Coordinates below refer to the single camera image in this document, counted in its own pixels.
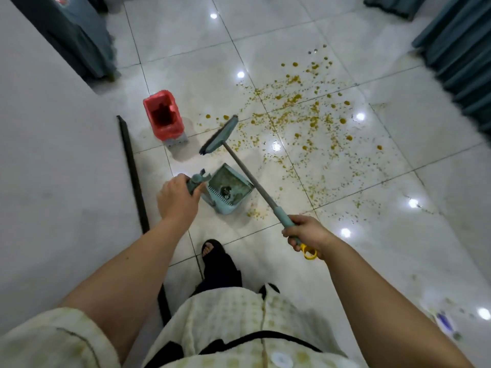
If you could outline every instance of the yellow and white shirt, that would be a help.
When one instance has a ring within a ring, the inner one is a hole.
[[[166,368],[318,367],[355,368],[332,335],[328,322],[301,312],[266,285],[267,295],[244,288],[221,288],[189,298],[151,346],[142,366],[169,341],[180,344],[184,359]],[[257,339],[225,352],[198,355],[215,340],[224,343],[258,331],[277,331],[324,351],[283,339]],[[0,361],[9,367],[120,367],[116,350],[99,327],[76,309],[37,315],[0,339]]]

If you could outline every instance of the forearm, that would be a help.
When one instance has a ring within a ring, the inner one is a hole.
[[[471,367],[439,328],[339,239],[324,258],[368,365]]]
[[[175,247],[185,230],[161,221],[130,247],[100,267],[64,299],[61,306],[82,310],[126,359],[157,299]]]

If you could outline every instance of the black baseboard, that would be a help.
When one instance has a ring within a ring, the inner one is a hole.
[[[140,180],[138,179],[137,166],[135,165],[135,159],[133,158],[133,150],[131,148],[130,134],[128,133],[128,126],[126,121],[118,115],[119,128],[121,130],[121,140],[123,142],[124,153],[126,155],[126,161],[128,163],[128,169],[130,170],[131,185],[133,187],[133,195],[137,203],[138,217],[140,219],[141,232],[144,234],[150,230],[150,224],[148,222],[147,211],[145,209],[145,203],[143,202],[143,196],[141,194]],[[165,290],[163,284],[160,288],[159,296],[157,297],[159,303],[160,315],[162,317],[163,326],[165,326],[170,318],[169,304],[167,297],[165,296]]]

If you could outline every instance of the person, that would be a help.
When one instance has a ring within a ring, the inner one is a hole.
[[[125,362],[175,247],[197,214],[203,186],[190,195],[186,181],[181,174],[163,185],[156,227],[83,281],[58,308],[2,337],[4,366],[105,368]],[[283,236],[296,251],[292,236],[299,237],[328,266],[370,367],[472,366],[346,242],[312,217],[291,219],[296,226],[284,229]],[[357,366],[322,317],[298,310],[271,284],[259,293],[242,288],[241,273],[218,241],[204,243],[202,255],[205,280],[163,328],[143,367]]]

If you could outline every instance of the red trash can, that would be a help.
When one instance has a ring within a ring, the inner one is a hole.
[[[166,146],[187,142],[184,124],[174,96],[161,90],[143,100],[154,135]]]

